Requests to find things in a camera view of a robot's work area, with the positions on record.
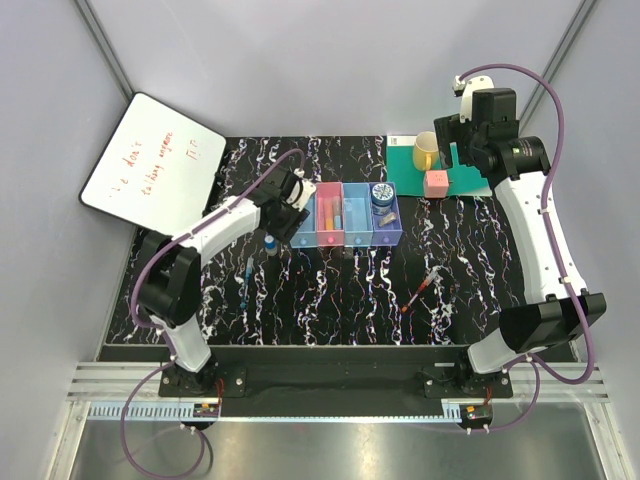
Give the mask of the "orange highlighter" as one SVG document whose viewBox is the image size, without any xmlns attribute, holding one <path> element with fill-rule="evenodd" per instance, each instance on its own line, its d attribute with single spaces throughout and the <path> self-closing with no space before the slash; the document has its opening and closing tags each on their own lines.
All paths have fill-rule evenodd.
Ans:
<svg viewBox="0 0 640 480">
<path fill-rule="evenodd" d="M 332 231 L 334 229 L 334 207 L 332 198 L 323 199 L 323 229 Z"/>
</svg>

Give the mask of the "blue round stamp bottle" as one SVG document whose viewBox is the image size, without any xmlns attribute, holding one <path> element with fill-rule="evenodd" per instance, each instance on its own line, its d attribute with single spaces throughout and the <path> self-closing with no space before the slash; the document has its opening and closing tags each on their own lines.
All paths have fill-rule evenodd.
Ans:
<svg viewBox="0 0 640 480">
<path fill-rule="evenodd" d="M 278 254 L 277 241 L 270 234 L 264 237 L 264 249 L 268 256 L 276 256 Z"/>
</svg>

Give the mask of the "light blue bin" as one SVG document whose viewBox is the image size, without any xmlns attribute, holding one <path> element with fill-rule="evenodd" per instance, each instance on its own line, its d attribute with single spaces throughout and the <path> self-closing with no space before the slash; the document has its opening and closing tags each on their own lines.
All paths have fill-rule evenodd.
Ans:
<svg viewBox="0 0 640 480">
<path fill-rule="evenodd" d="M 343 184 L 344 244 L 369 247 L 373 237 L 370 189 L 367 183 Z"/>
<path fill-rule="evenodd" d="M 309 215 L 292 236 L 289 245 L 292 248 L 304 249 L 318 246 L 316 233 L 316 197 L 312 196 L 306 205 Z"/>
</svg>

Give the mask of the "blue grey highlighter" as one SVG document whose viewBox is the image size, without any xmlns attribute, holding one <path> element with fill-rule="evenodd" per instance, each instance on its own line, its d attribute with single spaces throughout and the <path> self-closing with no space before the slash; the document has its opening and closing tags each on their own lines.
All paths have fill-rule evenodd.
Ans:
<svg viewBox="0 0 640 480">
<path fill-rule="evenodd" d="M 339 196 L 332 198 L 333 225 L 335 230 L 342 230 L 342 202 Z"/>
</svg>

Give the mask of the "pink plastic bin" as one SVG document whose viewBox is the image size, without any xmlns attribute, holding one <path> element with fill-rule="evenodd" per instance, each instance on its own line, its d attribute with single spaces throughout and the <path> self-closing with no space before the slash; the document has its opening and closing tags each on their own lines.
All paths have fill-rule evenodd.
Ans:
<svg viewBox="0 0 640 480">
<path fill-rule="evenodd" d="M 345 241 L 343 218 L 343 184 L 341 182 L 321 182 L 316 185 L 316 233 L 317 243 L 321 247 L 342 246 Z M 342 230 L 325 231 L 323 229 L 323 199 L 339 196 L 342 202 Z"/>
</svg>

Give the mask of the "green cutting mat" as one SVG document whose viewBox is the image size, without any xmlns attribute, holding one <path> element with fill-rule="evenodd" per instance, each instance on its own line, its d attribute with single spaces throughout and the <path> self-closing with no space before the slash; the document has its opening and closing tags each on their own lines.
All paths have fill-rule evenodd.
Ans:
<svg viewBox="0 0 640 480">
<path fill-rule="evenodd" d="M 425 173 L 413 164 L 415 136 L 388 136 L 386 146 L 387 181 L 395 184 L 398 196 L 423 197 Z M 454 165 L 446 170 L 449 196 L 491 197 L 488 182 L 476 168 Z"/>
</svg>

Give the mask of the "blue cleaning gel jar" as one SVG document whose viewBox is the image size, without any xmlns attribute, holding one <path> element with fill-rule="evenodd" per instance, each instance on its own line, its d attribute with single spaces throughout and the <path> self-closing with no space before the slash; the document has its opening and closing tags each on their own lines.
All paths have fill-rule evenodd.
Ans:
<svg viewBox="0 0 640 480">
<path fill-rule="evenodd" d="M 371 186 L 372 212 L 377 216 L 384 216 L 391 210 L 395 193 L 388 183 L 375 183 Z"/>
</svg>

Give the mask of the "small beige eraser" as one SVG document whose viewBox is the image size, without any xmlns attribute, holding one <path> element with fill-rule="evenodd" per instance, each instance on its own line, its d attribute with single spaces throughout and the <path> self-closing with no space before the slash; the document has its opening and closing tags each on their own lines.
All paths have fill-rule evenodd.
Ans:
<svg viewBox="0 0 640 480">
<path fill-rule="evenodd" d="M 385 216 L 383 216 L 379 221 L 378 221 L 378 227 L 382 228 L 385 227 L 387 225 L 391 225 L 392 223 L 394 223 L 396 220 L 398 219 L 398 215 L 395 212 L 390 212 L 388 214 L 386 214 Z"/>
</svg>

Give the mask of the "blue gel pen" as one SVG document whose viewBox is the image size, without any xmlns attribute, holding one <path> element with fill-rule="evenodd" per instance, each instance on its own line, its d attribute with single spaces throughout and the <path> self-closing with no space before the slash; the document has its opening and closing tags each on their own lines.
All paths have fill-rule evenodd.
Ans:
<svg viewBox="0 0 640 480">
<path fill-rule="evenodd" d="M 253 275 L 253 269 L 254 269 L 254 258 L 253 256 L 250 256 L 247 259 L 243 288 L 242 288 L 242 297 L 241 297 L 241 303 L 240 303 L 240 307 L 243 311 L 246 311 L 248 307 L 249 287 L 250 287 L 250 283 Z"/>
</svg>

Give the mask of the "purple plastic bin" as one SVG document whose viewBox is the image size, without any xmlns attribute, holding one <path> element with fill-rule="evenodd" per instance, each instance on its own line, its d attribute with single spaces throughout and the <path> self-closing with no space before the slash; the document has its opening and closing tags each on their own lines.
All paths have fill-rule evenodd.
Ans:
<svg viewBox="0 0 640 480">
<path fill-rule="evenodd" d="M 370 198 L 371 198 L 371 186 L 375 183 L 380 183 L 380 182 L 371 182 L 369 184 Z M 385 227 L 379 228 L 378 221 L 383 216 L 374 215 L 372 212 L 373 237 L 371 240 L 371 245 L 380 246 L 380 247 L 392 247 L 392 246 L 396 246 L 399 243 L 404 230 L 401 223 L 400 209 L 399 209 L 395 184 L 393 182 L 383 182 L 383 183 L 390 184 L 394 189 L 395 198 L 394 198 L 390 212 L 395 212 L 398 215 L 398 219 L 391 225 L 387 225 Z"/>
</svg>

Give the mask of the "red gel pen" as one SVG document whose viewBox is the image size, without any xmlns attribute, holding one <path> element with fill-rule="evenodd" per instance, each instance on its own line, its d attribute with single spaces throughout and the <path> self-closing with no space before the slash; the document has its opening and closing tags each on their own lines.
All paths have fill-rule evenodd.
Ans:
<svg viewBox="0 0 640 480">
<path fill-rule="evenodd" d="M 419 287 L 417 288 L 417 290 L 414 292 L 414 294 L 411 296 L 411 298 L 409 299 L 409 301 L 401 308 L 400 312 L 402 314 L 406 313 L 409 308 L 412 306 L 412 304 L 418 299 L 418 297 L 422 294 L 422 292 L 429 286 L 431 285 L 435 279 L 437 279 L 439 277 L 438 273 L 436 271 L 431 271 L 427 277 L 422 281 L 422 283 L 419 285 Z"/>
</svg>

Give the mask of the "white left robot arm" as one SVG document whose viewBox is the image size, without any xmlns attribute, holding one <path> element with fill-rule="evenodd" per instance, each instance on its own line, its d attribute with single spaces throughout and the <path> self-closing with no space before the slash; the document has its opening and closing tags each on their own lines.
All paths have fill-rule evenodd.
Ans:
<svg viewBox="0 0 640 480">
<path fill-rule="evenodd" d="M 134 322 L 161 332 L 181 384 L 196 396 L 215 386 L 213 354 L 198 325 L 201 272 L 239 238 L 262 230 L 287 243 L 309 216 L 316 185 L 303 172 L 280 167 L 173 237 L 152 231 L 140 251 L 141 270 L 130 299 Z"/>
</svg>

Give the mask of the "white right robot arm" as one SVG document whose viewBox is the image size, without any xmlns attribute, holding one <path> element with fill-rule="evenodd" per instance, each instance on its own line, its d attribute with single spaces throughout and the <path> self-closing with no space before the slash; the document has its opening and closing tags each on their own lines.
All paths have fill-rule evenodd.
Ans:
<svg viewBox="0 0 640 480">
<path fill-rule="evenodd" d="M 503 309 L 497 330 L 470 345 L 459 361 L 455 387 L 472 397 L 522 356 L 583 335 L 605 313 L 606 300 L 589 291 L 573 262 L 545 185 L 551 163 L 539 138 L 520 135 L 515 91 L 480 76 L 455 94 L 459 112 L 434 122 L 440 163 L 474 168 L 487 180 L 507 216 L 525 293 L 524 304 Z"/>
</svg>

